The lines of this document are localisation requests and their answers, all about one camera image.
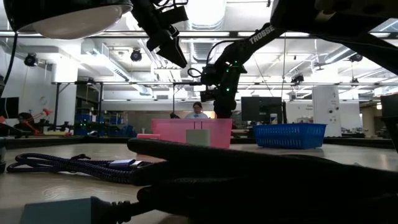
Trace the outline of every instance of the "pink plastic basket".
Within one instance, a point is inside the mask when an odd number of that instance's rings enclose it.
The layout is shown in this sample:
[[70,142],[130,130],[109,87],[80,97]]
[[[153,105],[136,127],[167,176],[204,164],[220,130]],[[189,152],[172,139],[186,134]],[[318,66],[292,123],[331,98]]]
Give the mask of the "pink plastic basket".
[[186,142],[186,130],[209,129],[211,146],[229,149],[232,119],[152,119],[152,130],[161,140]]

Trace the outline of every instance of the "blue plastic basket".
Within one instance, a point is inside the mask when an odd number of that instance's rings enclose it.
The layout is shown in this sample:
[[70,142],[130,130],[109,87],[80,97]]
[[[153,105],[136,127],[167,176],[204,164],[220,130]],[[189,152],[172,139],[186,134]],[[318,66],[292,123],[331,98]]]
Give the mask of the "blue plastic basket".
[[270,124],[254,126],[257,144],[283,149],[313,149],[321,147],[325,124]]

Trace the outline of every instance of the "table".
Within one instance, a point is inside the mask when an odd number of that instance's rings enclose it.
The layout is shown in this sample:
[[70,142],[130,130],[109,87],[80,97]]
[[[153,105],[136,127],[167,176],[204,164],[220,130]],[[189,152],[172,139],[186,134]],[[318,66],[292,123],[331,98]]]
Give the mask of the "table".
[[[353,146],[324,145],[322,149],[286,150],[261,149],[253,144],[231,145],[232,149],[269,154],[306,154],[324,157],[345,164],[357,162],[377,169],[398,170],[398,154],[392,149],[375,149]],[[18,154],[36,152],[69,158],[86,154],[96,160],[135,159],[137,155],[124,144],[76,144],[7,151],[6,162],[11,164]],[[81,174],[1,174],[0,217],[4,224],[18,223],[22,207],[26,203],[63,200],[95,196],[113,202],[136,201],[139,187],[114,184]],[[186,218],[152,211],[132,218],[130,223],[188,223]]]

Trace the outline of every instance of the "lamp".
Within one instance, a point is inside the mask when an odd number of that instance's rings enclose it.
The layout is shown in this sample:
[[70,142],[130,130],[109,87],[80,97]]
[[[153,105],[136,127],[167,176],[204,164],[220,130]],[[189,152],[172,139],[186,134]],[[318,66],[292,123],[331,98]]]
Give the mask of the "lamp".
[[132,10],[130,0],[3,0],[15,32],[79,39],[104,31]]

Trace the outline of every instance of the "computer monitor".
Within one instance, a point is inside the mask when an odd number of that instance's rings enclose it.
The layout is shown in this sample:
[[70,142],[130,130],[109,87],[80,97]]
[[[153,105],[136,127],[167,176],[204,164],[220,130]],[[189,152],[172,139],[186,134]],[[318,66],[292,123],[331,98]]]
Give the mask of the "computer monitor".
[[263,121],[270,123],[271,114],[278,115],[278,124],[282,124],[282,98],[281,97],[242,97],[242,120]]
[[16,119],[18,118],[18,110],[19,97],[0,98],[0,116],[6,119]]

